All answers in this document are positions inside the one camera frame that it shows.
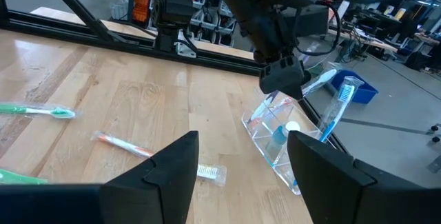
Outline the blue plastic bin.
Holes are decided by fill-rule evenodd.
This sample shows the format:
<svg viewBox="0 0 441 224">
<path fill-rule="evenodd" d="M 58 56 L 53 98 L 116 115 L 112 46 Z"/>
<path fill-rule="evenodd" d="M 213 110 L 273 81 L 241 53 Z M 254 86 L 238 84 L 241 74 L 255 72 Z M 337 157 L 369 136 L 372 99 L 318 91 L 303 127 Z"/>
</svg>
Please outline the blue plastic bin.
<svg viewBox="0 0 441 224">
<path fill-rule="evenodd" d="M 365 81 L 362 77 L 357 75 L 355 72 L 350 70 L 341 70 L 339 71 L 335 77 L 331 81 L 331 85 L 338 90 L 343 82 L 345 77 L 356 77 L 361 80 L 363 84 L 357 89 L 352 101 L 354 103 L 362 103 L 368 104 L 375 95 L 378 94 L 377 89 L 375 89 L 372 85 L 370 85 L 367 81 Z"/>
</svg>

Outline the clear plastic cup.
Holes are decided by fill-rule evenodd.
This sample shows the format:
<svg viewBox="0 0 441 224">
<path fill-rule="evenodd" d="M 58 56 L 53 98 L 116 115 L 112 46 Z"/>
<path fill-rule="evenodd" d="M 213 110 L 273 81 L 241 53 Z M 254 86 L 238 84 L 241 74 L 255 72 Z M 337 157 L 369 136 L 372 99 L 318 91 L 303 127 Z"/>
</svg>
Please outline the clear plastic cup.
<svg viewBox="0 0 441 224">
<path fill-rule="evenodd" d="M 298 181 L 291 168 L 287 151 L 287 141 L 282 146 L 273 145 L 272 133 L 279 125 L 284 125 L 289 121 L 295 121 L 300 126 L 300 133 L 319 140 L 322 134 L 319 129 L 321 121 L 314 124 L 301 108 L 300 104 L 302 102 L 294 100 L 293 103 L 289 104 L 287 107 L 284 107 L 279 113 L 276 113 L 275 116 L 271 115 L 271 118 L 265 119 L 251 129 L 245 124 L 245 120 L 251 116 L 252 112 L 267 95 L 268 94 L 263 94 L 258 90 L 255 91 L 255 99 L 257 100 L 257 103 L 252 105 L 248 110 L 245 110 L 244 114 L 242 115 L 242 123 L 257 150 L 261 153 L 272 170 L 275 171 L 278 177 L 295 195 L 300 195 L 301 192 L 298 186 Z M 271 104 L 276 105 L 285 97 L 287 97 L 287 95 L 279 92 Z"/>
</svg>

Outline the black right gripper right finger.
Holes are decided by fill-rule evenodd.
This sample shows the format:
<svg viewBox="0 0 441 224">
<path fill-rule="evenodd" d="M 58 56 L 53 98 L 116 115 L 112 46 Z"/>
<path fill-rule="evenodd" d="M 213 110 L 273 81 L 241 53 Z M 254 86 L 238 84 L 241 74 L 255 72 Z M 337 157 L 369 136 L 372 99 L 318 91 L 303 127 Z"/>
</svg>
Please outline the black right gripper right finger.
<svg viewBox="0 0 441 224">
<path fill-rule="evenodd" d="M 299 131 L 287 152 L 314 224 L 441 224 L 441 188 L 425 188 Z"/>
</svg>

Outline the cluttered office desk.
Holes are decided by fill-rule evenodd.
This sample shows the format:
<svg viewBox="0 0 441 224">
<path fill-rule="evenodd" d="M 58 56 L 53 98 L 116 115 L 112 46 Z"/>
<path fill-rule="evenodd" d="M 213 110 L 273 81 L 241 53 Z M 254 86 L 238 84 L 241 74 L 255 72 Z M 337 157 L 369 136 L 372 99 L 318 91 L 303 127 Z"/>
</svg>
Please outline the cluttered office desk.
<svg viewBox="0 0 441 224">
<path fill-rule="evenodd" d="M 441 0 L 382 0 L 350 4 L 335 0 L 342 10 L 340 63 L 364 61 L 374 55 L 420 69 L 441 43 Z"/>
</svg>

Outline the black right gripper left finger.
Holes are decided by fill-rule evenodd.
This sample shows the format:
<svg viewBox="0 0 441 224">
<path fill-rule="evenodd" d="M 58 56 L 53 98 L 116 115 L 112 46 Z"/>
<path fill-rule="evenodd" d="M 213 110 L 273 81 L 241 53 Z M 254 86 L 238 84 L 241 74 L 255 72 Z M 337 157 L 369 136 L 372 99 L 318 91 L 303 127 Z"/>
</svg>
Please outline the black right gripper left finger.
<svg viewBox="0 0 441 224">
<path fill-rule="evenodd" d="M 189 131 L 100 189 L 104 224 L 185 224 L 198 167 Z"/>
</svg>

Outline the blue white toothbrush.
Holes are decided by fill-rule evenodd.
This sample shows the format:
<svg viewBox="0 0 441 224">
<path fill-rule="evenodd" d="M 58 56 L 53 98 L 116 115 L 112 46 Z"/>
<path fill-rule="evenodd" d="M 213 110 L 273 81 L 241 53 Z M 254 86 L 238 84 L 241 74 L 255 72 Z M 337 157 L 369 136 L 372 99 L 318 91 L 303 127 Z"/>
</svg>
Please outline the blue white toothbrush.
<svg viewBox="0 0 441 224">
<path fill-rule="evenodd" d="M 337 93 L 323 114 L 319 129 L 322 132 L 319 141 L 326 143 L 328 137 L 342 118 L 356 91 L 364 82 L 357 77 L 345 77 Z"/>
</svg>

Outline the black aluminium table frame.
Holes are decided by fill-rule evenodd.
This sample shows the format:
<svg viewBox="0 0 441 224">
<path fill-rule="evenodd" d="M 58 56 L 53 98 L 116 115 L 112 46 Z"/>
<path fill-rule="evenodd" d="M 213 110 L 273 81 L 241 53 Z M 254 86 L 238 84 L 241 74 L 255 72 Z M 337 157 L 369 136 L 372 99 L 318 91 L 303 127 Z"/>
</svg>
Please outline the black aluminium table frame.
<svg viewBox="0 0 441 224">
<path fill-rule="evenodd" d="M 104 23 L 94 17 L 79 0 L 62 0 L 81 20 L 80 24 L 70 24 L 66 21 L 57 21 L 48 17 L 37 17 L 33 14 L 25 14 L 10 10 L 6 0 L 0 0 L 0 29 L 12 30 L 28 34 L 40 34 L 47 38 L 60 39 L 63 41 L 77 42 L 129 52 L 132 54 L 146 54 L 158 59 L 201 65 L 243 74 L 257 76 L 264 67 L 252 60 L 245 60 L 233 55 L 222 55 L 216 52 L 198 51 L 195 46 L 191 47 L 194 52 L 192 57 L 184 57 L 175 50 L 164 52 L 156 50 L 155 39 L 137 38 L 130 34 L 111 31 Z"/>
</svg>

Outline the green white toothbrush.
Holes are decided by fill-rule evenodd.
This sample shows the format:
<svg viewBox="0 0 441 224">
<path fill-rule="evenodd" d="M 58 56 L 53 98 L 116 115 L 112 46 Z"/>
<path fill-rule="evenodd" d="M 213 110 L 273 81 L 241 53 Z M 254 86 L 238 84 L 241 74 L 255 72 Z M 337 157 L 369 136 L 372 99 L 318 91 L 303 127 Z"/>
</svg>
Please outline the green white toothbrush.
<svg viewBox="0 0 441 224">
<path fill-rule="evenodd" d="M 52 116 L 56 119 L 73 119 L 76 117 L 76 113 L 68 108 L 20 103 L 0 103 L 0 114 L 42 114 Z"/>
<path fill-rule="evenodd" d="M 48 184 L 45 179 L 35 178 L 16 174 L 7 170 L 0 169 L 0 184 L 3 185 L 43 185 Z"/>
</svg>

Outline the white navy toothbrush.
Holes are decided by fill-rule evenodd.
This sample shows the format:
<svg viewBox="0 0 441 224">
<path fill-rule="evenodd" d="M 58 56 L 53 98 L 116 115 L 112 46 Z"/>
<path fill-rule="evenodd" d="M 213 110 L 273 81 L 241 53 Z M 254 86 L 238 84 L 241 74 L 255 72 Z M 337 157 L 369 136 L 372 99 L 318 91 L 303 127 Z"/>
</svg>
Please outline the white navy toothbrush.
<svg viewBox="0 0 441 224">
<path fill-rule="evenodd" d="M 302 95 L 307 96 L 318 88 L 321 88 L 324 84 L 332 80 L 337 73 L 337 69 L 330 69 L 328 71 L 322 72 L 319 77 L 316 77 L 311 83 L 308 83 L 307 86 L 302 89 Z M 276 98 L 278 93 L 279 91 L 275 91 L 268 94 L 267 96 L 274 96 Z"/>
</svg>

